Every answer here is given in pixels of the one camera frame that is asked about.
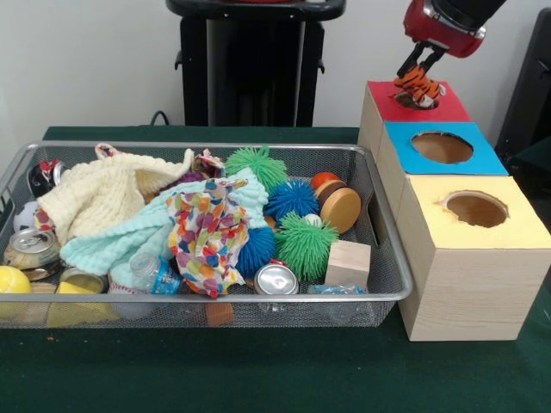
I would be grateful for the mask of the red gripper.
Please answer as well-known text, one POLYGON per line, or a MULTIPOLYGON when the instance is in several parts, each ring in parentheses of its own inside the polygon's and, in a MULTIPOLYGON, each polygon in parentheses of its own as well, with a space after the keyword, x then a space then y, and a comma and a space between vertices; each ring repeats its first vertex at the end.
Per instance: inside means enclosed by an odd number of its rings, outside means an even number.
POLYGON ((437 1, 411 1, 404 17, 404 27, 406 35, 416 43, 397 75, 404 76, 418 64, 425 43, 433 46, 432 53, 420 64, 425 71, 429 71, 445 53, 460 59, 472 55, 485 39, 486 27, 462 26, 461 19, 464 17, 454 11, 449 16, 437 1))

